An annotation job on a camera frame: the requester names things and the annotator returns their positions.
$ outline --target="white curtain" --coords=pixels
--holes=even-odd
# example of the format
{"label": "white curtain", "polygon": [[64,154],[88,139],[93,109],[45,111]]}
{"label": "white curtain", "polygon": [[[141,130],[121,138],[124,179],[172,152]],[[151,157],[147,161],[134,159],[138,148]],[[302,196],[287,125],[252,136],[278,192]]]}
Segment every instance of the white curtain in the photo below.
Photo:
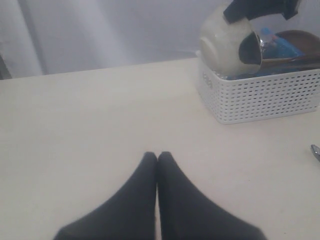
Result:
{"label": "white curtain", "polygon": [[[191,58],[202,22],[230,2],[1,0],[0,54],[14,78]],[[317,5],[319,0],[302,0],[292,20],[275,15],[253,25],[275,32],[309,27],[318,34],[318,24],[301,22]]]}

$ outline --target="table surface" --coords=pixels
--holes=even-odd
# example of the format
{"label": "table surface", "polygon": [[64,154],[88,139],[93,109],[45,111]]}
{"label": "table surface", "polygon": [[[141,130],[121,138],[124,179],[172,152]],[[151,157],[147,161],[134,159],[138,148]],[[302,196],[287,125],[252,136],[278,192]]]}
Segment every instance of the table surface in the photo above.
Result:
{"label": "table surface", "polygon": [[222,125],[196,79],[187,59],[0,81],[1,239],[51,240],[112,196],[145,151],[171,151],[204,194],[268,239],[319,239],[310,145],[320,111]]}

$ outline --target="perforated basket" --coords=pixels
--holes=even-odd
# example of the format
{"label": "perforated basket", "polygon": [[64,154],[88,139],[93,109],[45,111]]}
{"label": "perforated basket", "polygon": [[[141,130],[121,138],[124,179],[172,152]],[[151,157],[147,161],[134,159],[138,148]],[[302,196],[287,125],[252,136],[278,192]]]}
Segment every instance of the perforated basket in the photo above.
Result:
{"label": "perforated basket", "polygon": [[222,124],[237,124],[316,111],[320,69],[239,80],[224,80],[198,55],[197,88],[204,104]]}

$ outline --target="white cloth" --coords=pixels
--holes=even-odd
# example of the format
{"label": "white cloth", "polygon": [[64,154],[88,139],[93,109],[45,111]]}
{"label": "white cloth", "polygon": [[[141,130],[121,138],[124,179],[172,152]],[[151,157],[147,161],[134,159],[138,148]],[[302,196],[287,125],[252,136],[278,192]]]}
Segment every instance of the white cloth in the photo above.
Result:
{"label": "white cloth", "polygon": [[[201,24],[226,2],[2,0],[0,54],[14,78],[190,58]],[[299,16],[288,22],[280,15],[252,22],[274,32],[309,27],[319,34],[319,26],[307,24],[317,4],[302,1]]]}

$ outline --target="white ceramic mug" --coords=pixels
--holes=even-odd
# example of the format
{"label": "white ceramic mug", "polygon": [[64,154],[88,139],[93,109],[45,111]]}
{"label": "white ceramic mug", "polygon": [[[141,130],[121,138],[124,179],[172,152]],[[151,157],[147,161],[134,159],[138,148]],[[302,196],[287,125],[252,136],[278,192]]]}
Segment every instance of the white ceramic mug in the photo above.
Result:
{"label": "white ceramic mug", "polygon": [[256,73],[262,61],[260,40],[248,19],[229,24],[224,16],[227,7],[219,6],[203,23],[201,55],[211,70],[224,76]]}

